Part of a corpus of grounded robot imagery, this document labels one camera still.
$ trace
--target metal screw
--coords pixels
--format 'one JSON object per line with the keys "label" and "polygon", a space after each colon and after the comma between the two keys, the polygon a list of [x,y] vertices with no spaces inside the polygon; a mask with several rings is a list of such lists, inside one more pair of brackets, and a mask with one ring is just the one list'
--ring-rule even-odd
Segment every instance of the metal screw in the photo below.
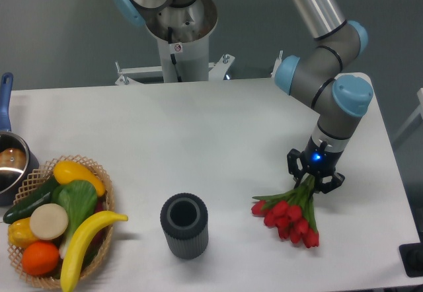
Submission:
{"label": "metal screw", "polygon": [[119,77],[123,76],[124,77],[124,84],[128,85],[130,82],[128,81],[128,78],[126,77],[126,75],[122,74],[122,70],[120,69],[119,63],[116,61],[116,62],[114,62],[114,64],[116,65],[116,69],[118,70]]}

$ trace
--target blue joint cap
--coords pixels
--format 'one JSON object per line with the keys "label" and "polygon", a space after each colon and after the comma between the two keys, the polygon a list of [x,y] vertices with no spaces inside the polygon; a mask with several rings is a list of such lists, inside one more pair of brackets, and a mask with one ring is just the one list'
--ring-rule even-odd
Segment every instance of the blue joint cap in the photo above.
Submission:
{"label": "blue joint cap", "polygon": [[132,5],[130,0],[113,0],[120,13],[132,23],[134,26],[143,26],[144,18],[139,14],[138,10]]}
{"label": "blue joint cap", "polygon": [[360,37],[360,52],[358,52],[358,55],[360,55],[369,44],[369,35],[367,34],[366,29],[357,21],[349,20],[348,24],[356,29],[358,36]]}
{"label": "blue joint cap", "polygon": [[276,85],[286,92],[288,95],[291,94],[291,84],[299,57],[291,55],[281,62],[275,73]]}
{"label": "blue joint cap", "polygon": [[361,77],[343,75],[333,83],[332,95],[345,113],[353,117],[362,117],[373,98],[373,89]]}

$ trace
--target wicker basket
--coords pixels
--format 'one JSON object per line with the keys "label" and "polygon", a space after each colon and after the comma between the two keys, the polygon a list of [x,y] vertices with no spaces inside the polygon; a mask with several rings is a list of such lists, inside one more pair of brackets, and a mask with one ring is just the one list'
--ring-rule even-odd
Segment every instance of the wicker basket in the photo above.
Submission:
{"label": "wicker basket", "polygon": [[[44,181],[46,181],[53,174],[53,167],[63,160],[73,161],[81,163],[87,167],[92,173],[98,176],[106,188],[105,200],[104,200],[104,209],[109,211],[114,211],[114,194],[112,183],[110,181],[109,175],[101,165],[96,163],[94,160],[77,156],[61,156],[58,159],[53,159],[46,162],[45,165],[40,166],[39,169],[33,170],[31,174],[28,175],[28,178],[22,183],[22,186],[19,188],[18,194],[15,197],[13,204],[16,204],[21,199],[25,198],[27,195],[31,194],[37,187],[39,187]],[[80,280],[85,279],[90,274],[92,274],[102,263],[104,257],[106,256],[108,249],[110,247],[110,241],[112,239],[113,225],[110,225],[106,228],[105,240],[102,243],[98,254],[94,257],[93,261],[81,272]],[[52,277],[32,277],[25,273],[22,269],[22,253],[23,249],[18,248],[14,245],[9,244],[9,259],[11,260],[12,267],[15,268],[15,271],[19,274],[19,277],[25,282],[31,284],[33,287],[41,287],[43,289],[60,289],[60,280],[54,279]]]}

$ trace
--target banana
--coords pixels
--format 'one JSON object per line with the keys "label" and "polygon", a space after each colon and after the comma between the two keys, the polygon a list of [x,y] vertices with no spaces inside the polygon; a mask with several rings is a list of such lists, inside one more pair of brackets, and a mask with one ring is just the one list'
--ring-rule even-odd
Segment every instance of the banana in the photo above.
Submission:
{"label": "banana", "polygon": [[72,292],[77,286],[84,255],[94,236],[115,221],[128,221],[128,216],[100,211],[88,217],[75,231],[61,268],[60,285],[63,292]]}

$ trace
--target red tulip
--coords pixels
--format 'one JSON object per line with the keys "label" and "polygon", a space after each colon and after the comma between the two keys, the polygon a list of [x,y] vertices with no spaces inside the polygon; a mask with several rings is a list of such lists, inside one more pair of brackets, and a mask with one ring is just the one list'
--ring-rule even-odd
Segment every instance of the red tulip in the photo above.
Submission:
{"label": "red tulip", "polygon": [[290,206],[286,211],[286,215],[288,216],[289,221],[297,221],[303,216],[301,212],[301,207],[299,207],[298,205]]}
{"label": "red tulip", "polygon": [[276,217],[284,216],[286,214],[286,211],[288,210],[288,207],[289,204],[287,203],[287,201],[280,201],[272,208],[273,214]]}
{"label": "red tulip", "polygon": [[266,201],[258,201],[255,203],[251,208],[251,213],[257,216],[265,216],[269,212],[269,209],[262,209],[264,204],[266,204]]}
{"label": "red tulip", "polygon": [[313,229],[309,228],[307,234],[303,236],[304,245],[307,248],[318,247],[319,245],[319,232],[315,233]]}
{"label": "red tulip", "polygon": [[288,239],[289,238],[289,227],[278,228],[278,234],[279,234],[279,238]]}
{"label": "red tulip", "polygon": [[283,216],[283,217],[276,218],[275,226],[277,226],[278,229],[287,228],[289,226],[288,217]]}
{"label": "red tulip", "polygon": [[264,218],[264,224],[267,227],[275,227],[276,217],[272,211],[269,211]]}
{"label": "red tulip", "polygon": [[301,240],[301,235],[293,227],[289,230],[289,237],[293,244],[297,244]]}
{"label": "red tulip", "polygon": [[309,222],[304,217],[298,219],[293,226],[295,231],[300,235],[307,234],[307,231],[309,230]]}

